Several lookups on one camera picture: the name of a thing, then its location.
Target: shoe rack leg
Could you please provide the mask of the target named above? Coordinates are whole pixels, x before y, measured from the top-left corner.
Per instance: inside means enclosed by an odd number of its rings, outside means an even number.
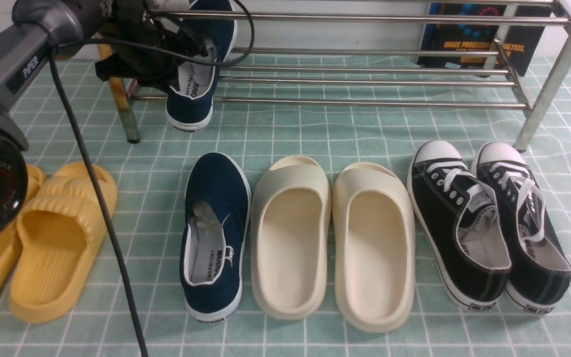
[[[98,45],[98,52],[101,59],[106,59],[113,54],[109,45]],[[112,90],[116,109],[118,109],[118,116],[125,131],[125,136],[127,136],[127,141],[131,144],[138,144],[140,142],[140,131],[138,130],[138,122],[136,122],[136,118],[131,110],[133,101],[127,96],[127,89],[125,89],[122,78],[110,78],[109,88]]]
[[[521,127],[521,131],[519,132],[519,136],[517,136],[517,140],[514,142],[514,148],[519,151],[525,151],[532,140],[537,128],[541,124],[543,117],[546,115],[548,108],[552,104],[552,100],[554,99],[555,95],[561,84],[565,79],[565,75],[569,71],[571,67],[571,28],[568,32],[568,38],[565,40],[565,43],[559,52],[557,60],[555,64],[552,66],[552,70],[548,74],[548,78],[546,78],[541,91],[539,92],[539,97],[534,102],[531,110],[526,115],[526,120]]]
[[[517,12],[517,5],[508,5],[504,10],[503,16],[514,16],[514,13],[516,12]],[[499,27],[497,28],[497,32],[495,34],[495,39],[503,43],[506,40],[506,36],[508,35],[508,30],[510,30],[510,25],[499,25]],[[492,45],[490,45],[490,50],[491,51],[497,50],[496,43],[493,42]],[[495,56],[488,57],[486,58],[486,61],[484,63],[484,68],[494,69],[496,64],[497,64],[497,57]]]

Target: shoe insole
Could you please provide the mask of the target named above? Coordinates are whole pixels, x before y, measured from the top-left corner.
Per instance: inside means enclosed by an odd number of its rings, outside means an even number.
[[[406,278],[401,212],[389,197],[363,192],[349,206],[347,225],[347,300],[359,318],[390,316],[398,309]]]
[[[18,299],[30,305],[53,302],[72,282],[87,246],[85,233],[75,217],[52,212],[29,212],[23,221],[31,241],[24,249],[32,252],[32,259],[15,273],[24,287]],[[56,232],[67,235],[59,237]]]
[[[528,236],[526,232],[519,232],[519,235]],[[523,240],[523,246],[528,257],[546,269],[569,271],[569,263],[563,258],[561,253],[547,239],[540,242],[532,242],[529,239]]]
[[[197,59],[214,60],[212,57],[195,56]],[[177,68],[177,83],[179,84],[178,94],[184,97],[197,98],[204,95],[211,89],[215,68],[207,65],[184,62]]]
[[[224,264],[222,238],[198,229],[197,252],[191,273],[192,283],[212,282]]]
[[[198,201],[192,207],[189,224],[191,236],[188,252],[190,280],[194,284],[212,282],[224,264],[224,230],[222,224],[206,201]]]
[[[264,298],[278,310],[300,307],[313,294],[321,209],[320,197],[307,189],[286,190],[268,205],[257,269]]]
[[[478,230],[466,233],[460,243],[460,247],[466,255],[487,269],[505,269],[510,265],[508,249],[501,237],[499,222],[492,220],[492,216],[486,215],[480,222]]]

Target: sneaker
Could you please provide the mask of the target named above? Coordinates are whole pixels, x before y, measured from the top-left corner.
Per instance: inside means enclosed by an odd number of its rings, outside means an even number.
[[[211,152],[195,163],[179,269],[186,310],[198,321],[222,321],[239,305],[250,203],[248,180],[232,158]]]
[[[475,156],[471,171],[497,195],[501,230],[513,262],[506,293],[524,311],[547,314],[568,289],[571,266],[530,167],[510,145],[490,142]]]
[[[511,263],[492,189],[441,140],[415,153],[406,187],[450,298],[468,310],[494,307]]]
[[[228,0],[198,0],[192,10],[233,11],[235,7]],[[183,21],[206,41],[208,57],[196,58],[210,61],[224,61],[230,54],[237,34],[235,20]],[[213,95],[220,81],[220,67],[184,62],[177,68],[177,88],[170,87],[166,102],[167,120],[183,131],[204,129],[213,116]]]

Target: black canvas sneaker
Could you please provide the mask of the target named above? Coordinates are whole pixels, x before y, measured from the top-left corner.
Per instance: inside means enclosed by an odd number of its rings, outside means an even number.
[[[547,314],[568,289],[571,266],[530,167],[510,145],[490,142],[475,156],[471,172],[498,198],[501,230],[513,262],[506,285],[509,298],[526,312]]]
[[[441,140],[418,149],[406,186],[451,299],[469,310],[494,307],[511,263],[492,189]]]

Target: metal shoe rack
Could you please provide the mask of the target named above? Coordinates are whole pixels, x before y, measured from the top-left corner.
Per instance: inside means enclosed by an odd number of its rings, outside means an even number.
[[[293,104],[295,106],[366,106],[366,107],[411,107],[411,108],[451,108],[451,109],[502,109],[523,111],[525,122],[517,136],[514,147],[524,151],[535,131],[539,127],[553,98],[557,94],[565,75],[571,67],[571,9],[565,0],[438,0],[443,3],[498,4],[506,5],[504,16],[455,16],[455,15],[428,15],[428,16],[379,16],[379,15],[347,15],[347,14],[303,14],[303,13],[254,13],[255,21],[303,21],[303,22],[365,22],[365,23],[443,23],[443,24],[469,24],[469,25],[498,25],[498,31],[489,51],[464,52],[464,56],[486,58],[484,68],[372,68],[372,67],[330,67],[330,66],[292,66],[292,65],[238,65],[227,68],[231,72],[311,72],[311,73],[341,73],[341,74],[433,74],[433,75],[482,75],[502,76],[505,80],[358,80],[358,79],[310,79],[297,77],[251,77],[249,75],[230,75],[221,78],[222,82],[229,83],[264,83],[264,84],[296,84],[296,85],[341,85],[341,86],[446,86],[446,87],[508,87],[511,88],[516,102],[433,102],[433,101],[406,101],[406,100],[347,100],[347,99],[277,99],[256,97],[216,97],[220,103],[243,104]],[[554,17],[515,17],[517,6],[547,6],[553,11]],[[244,13],[217,12],[217,11],[182,11],[169,13],[179,18],[219,18],[228,20],[244,20]],[[539,95],[532,100],[522,86],[516,70],[510,63],[502,40],[506,38],[511,25],[517,26],[560,26],[568,37],[550,70]],[[235,48],[235,52],[243,52],[244,48]],[[111,55],[107,46],[99,46],[102,58]],[[406,50],[302,50],[286,48],[254,48],[253,54],[261,55],[317,55],[317,56],[427,56],[427,57],[455,57],[455,51],[406,51]],[[504,69],[495,69],[496,62],[502,59],[506,66]],[[113,78],[110,85],[118,113],[125,129],[127,140],[131,143],[140,141],[138,125],[134,119],[131,105],[134,100],[161,101],[165,95],[138,94],[138,84],[132,81],[125,87],[122,79]]]

